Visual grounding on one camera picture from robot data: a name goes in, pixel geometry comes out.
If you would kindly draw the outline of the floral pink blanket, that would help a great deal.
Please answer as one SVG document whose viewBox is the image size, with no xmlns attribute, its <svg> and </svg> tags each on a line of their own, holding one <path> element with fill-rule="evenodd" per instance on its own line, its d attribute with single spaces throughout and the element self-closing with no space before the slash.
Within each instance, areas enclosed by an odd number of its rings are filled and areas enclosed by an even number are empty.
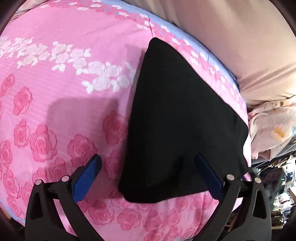
<svg viewBox="0 0 296 241">
<path fill-rule="evenodd" d="M 252 159 L 274 158 L 295 135 L 295 96 L 269 101 L 248 113 Z"/>
</svg>

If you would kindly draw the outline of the pink rose bedsheet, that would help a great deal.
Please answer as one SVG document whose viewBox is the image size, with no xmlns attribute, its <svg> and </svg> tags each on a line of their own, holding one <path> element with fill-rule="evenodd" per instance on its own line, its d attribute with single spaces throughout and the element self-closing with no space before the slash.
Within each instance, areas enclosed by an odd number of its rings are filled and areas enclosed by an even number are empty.
<svg viewBox="0 0 296 241">
<path fill-rule="evenodd" d="M 58 181 L 93 154 L 103 168 L 79 207 L 105 240 L 183 240 L 218 202 L 209 192 L 156 204 L 117 186 L 131 100 L 149 41 L 176 48 L 247 120 L 235 79 L 200 42 L 122 1 L 46 1 L 1 35 L 1 208 L 24 225 L 34 182 Z"/>
</svg>

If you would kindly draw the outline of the beige bed headboard cover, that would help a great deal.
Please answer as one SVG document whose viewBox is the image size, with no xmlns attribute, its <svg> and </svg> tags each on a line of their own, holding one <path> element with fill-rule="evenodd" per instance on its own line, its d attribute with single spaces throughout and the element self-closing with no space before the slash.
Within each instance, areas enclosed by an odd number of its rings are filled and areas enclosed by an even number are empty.
<svg viewBox="0 0 296 241">
<path fill-rule="evenodd" d="M 248 105 L 295 95 L 295 35 L 270 1 L 131 1 L 206 46 Z"/>
</svg>

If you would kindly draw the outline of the black pants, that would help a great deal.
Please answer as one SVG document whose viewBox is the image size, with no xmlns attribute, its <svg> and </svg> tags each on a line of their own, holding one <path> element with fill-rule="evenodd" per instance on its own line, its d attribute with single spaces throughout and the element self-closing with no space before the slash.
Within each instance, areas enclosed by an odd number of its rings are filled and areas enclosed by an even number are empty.
<svg viewBox="0 0 296 241">
<path fill-rule="evenodd" d="M 157 203 L 209 191 L 248 169 L 241 117 L 166 42 L 153 38 L 142 62 L 128 127 L 119 192 Z"/>
</svg>

